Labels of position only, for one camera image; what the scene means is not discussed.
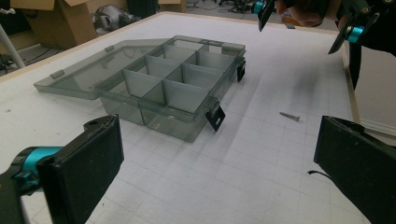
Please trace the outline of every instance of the white tabletop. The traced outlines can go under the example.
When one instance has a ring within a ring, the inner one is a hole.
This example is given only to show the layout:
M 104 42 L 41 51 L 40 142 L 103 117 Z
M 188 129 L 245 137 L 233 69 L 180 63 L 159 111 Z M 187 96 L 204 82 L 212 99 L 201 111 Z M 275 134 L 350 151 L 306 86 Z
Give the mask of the white tabletop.
M 336 34 L 160 13 L 0 78 L 0 172 L 32 146 L 64 146 L 106 114 L 100 100 L 38 92 L 34 83 L 125 39 L 187 35 L 246 45 L 246 74 L 220 102 L 226 118 L 194 143 L 121 120 L 125 161 L 88 223 L 368 223 L 313 162 L 322 115 L 356 120 Z M 301 116 L 299 122 L 279 112 Z M 43 193 L 23 197 L 51 223 Z

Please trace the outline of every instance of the plastic storage box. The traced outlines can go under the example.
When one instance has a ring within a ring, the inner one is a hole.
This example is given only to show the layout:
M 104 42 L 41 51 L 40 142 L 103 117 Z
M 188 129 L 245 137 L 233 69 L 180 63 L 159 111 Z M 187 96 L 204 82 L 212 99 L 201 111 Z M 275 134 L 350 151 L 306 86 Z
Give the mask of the plastic storage box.
M 108 114 L 193 142 L 208 121 L 219 128 L 225 117 L 219 101 L 245 74 L 243 45 L 178 35 L 110 48 L 112 54 L 100 52 L 35 86 L 85 99 L 99 96 Z M 120 64 L 106 63 L 113 58 Z

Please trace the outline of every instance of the baseboard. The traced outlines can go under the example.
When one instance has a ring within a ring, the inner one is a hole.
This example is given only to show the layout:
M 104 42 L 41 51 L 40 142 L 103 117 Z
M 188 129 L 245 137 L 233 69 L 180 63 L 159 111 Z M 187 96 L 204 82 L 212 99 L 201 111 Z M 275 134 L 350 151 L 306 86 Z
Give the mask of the baseboard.
M 366 128 L 368 133 L 376 133 L 388 138 L 396 139 L 396 127 L 378 123 L 368 119 L 361 119 L 361 125 Z

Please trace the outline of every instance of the open lid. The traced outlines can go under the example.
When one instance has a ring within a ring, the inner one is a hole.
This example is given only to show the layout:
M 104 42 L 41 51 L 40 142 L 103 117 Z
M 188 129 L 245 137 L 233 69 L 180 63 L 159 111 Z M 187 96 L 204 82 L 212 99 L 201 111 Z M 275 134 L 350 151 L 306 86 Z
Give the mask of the open lid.
M 91 0 L 62 0 L 70 7 L 80 5 Z M 39 10 L 53 10 L 55 0 L 11 0 L 11 7 L 26 8 L 26 9 L 39 9 Z
M 94 100 L 95 87 L 167 39 L 125 40 L 59 70 L 37 83 L 38 91 Z

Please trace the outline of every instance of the black latch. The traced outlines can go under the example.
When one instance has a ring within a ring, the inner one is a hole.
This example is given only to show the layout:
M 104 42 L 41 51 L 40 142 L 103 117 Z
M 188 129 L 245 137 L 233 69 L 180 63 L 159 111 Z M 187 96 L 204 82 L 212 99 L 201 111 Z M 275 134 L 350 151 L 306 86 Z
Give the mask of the black latch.
M 245 65 L 246 64 L 247 64 L 247 62 L 243 61 L 241 63 L 241 65 L 239 65 L 238 68 L 236 69 L 236 76 L 237 76 L 238 82 L 240 82 L 242 77 L 245 75 Z
M 217 101 L 215 105 L 212 106 L 209 112 L 205 113 L 205 116 L 209 121 L 210 125 L 212 125 L 215 132 L 217 132 L 225 118 L 224 111 L 222 110 L 219 101 Z

